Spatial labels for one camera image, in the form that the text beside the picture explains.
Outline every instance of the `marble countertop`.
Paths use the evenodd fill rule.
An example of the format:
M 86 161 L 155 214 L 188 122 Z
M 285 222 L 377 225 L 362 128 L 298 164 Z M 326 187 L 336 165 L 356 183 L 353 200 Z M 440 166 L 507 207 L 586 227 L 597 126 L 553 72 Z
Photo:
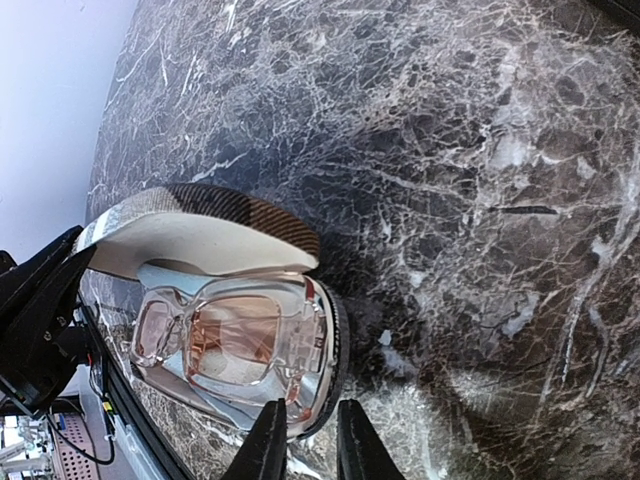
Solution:
M 186 181 L 316 229 L 407 479 L 637 480 L 639 59 L 578 0 L 141 0 L 87 220 Z M 83 291 L 125 359 L 141 288 Z M 218 478 L 238 433 L 134 386 Z M 335 478 L 335 419 L 289 467 Z

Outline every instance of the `wall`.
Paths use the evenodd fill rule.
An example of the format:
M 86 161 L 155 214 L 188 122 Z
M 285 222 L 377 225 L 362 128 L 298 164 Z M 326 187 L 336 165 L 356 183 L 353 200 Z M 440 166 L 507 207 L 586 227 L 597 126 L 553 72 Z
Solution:
M 103 106 L 137 0 L 0 1 L 0 249 L 82 224 Z

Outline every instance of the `eyeglasses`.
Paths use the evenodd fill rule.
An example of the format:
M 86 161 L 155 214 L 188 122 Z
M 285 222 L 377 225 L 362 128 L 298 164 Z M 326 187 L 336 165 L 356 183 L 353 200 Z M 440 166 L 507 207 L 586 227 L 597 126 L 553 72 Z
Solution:
M 339 389 L 335 302 L 300 274 L 216 279 L 195 295 L 154 288 L 143 300 L 131 360 L 182 378 L 212 407 L 227 403 L 250 417 L 284 398 L 290 437 L 303 435 L 326 420 Z M 238 426 L 219 408 L 208 413 Z

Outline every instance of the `glasses case lid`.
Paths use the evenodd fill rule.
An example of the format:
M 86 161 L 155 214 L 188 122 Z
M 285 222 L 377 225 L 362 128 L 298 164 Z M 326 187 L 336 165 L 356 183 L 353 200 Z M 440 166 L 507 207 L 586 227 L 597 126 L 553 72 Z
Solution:
M 145 190 L 88 225 L 74 253 L 97 250 L 89 268 L 137 280 L 152 264 L 201 275 L 305 272 L 318 265 L 319 239 L 294 215 L 263 200 L 204 184 Z

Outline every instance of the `open glasses case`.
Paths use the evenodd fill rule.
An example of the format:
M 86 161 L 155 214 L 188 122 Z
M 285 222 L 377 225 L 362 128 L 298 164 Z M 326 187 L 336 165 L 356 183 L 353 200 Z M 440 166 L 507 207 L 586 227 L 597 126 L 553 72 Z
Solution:
M 131 361 L 142 381 L 249 430 L 283 398 L 287 437 L 331 415 L 348 364 L 340 300 L 306 275 L 317 235 L 293 215 L 201 184 L 146 190 L 78 237 L 88 268 L 141 282 Z

